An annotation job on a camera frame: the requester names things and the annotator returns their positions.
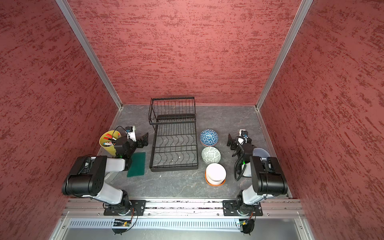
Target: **red wall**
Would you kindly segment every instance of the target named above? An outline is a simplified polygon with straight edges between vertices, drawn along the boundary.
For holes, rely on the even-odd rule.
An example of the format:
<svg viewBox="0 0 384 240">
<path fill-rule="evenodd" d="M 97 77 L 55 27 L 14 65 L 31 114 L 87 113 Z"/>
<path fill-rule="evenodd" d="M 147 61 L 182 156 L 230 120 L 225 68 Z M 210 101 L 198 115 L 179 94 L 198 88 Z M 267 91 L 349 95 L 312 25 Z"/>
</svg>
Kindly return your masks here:
<svg viewBox="0 0 384 240">
<path fill-rule="evenodd" d="M 68 0 L 124 104 L 255 104 L 301 0 Z"/>
<path fill-rule="evenodd" d="M 47 239 L 117 107 L 55 1 L 2 1 L 0 17 L 0 238 Z"/>
<path fill-rule="evenodd" d="M 384 239 L 383 13 L 315 0 L 261 109 L 316 240 Z"/>
</svg>

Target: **blue patterned bowl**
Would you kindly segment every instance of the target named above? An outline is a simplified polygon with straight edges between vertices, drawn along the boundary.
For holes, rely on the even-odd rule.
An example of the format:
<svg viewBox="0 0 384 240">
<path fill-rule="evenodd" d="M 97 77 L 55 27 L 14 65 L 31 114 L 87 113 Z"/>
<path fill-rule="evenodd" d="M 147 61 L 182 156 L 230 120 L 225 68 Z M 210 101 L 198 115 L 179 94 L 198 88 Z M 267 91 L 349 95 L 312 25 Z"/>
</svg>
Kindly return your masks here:
<svg viewBox="0 0 384 240">
<path fill-rule="evenodd" d="M 202 131 L 200 134 L 200 142 L 205 147 L 213 147 L 217 144 L 217 141 L 218 141 L 218 135 L 212 129 L 206 129 Z"/>
</svg>

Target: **orange rim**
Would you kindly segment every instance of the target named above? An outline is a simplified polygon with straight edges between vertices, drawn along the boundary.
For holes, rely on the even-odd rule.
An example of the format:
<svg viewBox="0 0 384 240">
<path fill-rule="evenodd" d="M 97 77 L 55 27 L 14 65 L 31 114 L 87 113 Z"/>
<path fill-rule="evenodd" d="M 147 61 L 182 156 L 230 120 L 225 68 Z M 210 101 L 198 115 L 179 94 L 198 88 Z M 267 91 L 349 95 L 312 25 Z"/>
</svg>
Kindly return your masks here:
<svg viewBox="0 0 384 240">
<path fill-rule="evenodd" d="M 214 186 L 214 187 L 221 186 L 221 185 L 223 185 L 224 182 L 225 182 L 225 179 L 224 179 L 224 181 L 223 181 L 221 184 L 219 184 L 219 185 L 213 185 L 213 184 L 210 184 L 210 183 L 208 182 L 208 180 L 207 180 L 207 171 L 205 171 L 205 180 L 206 180 L 206 182 L 207 182 L 209 185 Z"/>
</svg>

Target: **black wire dish rack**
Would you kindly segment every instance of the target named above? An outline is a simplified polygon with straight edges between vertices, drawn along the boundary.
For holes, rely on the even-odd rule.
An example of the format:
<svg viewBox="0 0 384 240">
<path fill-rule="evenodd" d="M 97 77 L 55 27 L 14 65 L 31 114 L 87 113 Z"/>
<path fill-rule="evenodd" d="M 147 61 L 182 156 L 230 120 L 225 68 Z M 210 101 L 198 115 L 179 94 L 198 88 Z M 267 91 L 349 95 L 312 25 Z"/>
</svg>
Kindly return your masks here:
<svg viewBox="0 0 384 240">
<path fill-rule="evenodd" d="M 195 98 L 153 98 L 148 117 L 155 130 L 149 169 L 198 169 Z"/>
</svg>

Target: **white bowl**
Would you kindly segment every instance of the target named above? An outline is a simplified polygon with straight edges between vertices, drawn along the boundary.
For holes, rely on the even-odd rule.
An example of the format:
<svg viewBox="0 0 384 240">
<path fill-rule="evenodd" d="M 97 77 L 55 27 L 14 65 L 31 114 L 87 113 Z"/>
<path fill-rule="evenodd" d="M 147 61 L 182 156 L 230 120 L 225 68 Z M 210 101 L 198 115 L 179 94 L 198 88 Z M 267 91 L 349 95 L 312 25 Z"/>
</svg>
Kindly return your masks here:
<svg viewBox="0 0 384 240">
<path fill-rule="evenodd" d="M 201 157 L 206 165 L 218 163 L 221 159 L 219 150 L 215 147 L 205 147 L 201 152 Z"/>
<path fill-rule="evenodd" d="M 205 170 L 207 181 L 212 185 L 220 185 L 224 182 L 227 172 L 225 168 L 218 163 L 209 164 Z"/>
</svg>

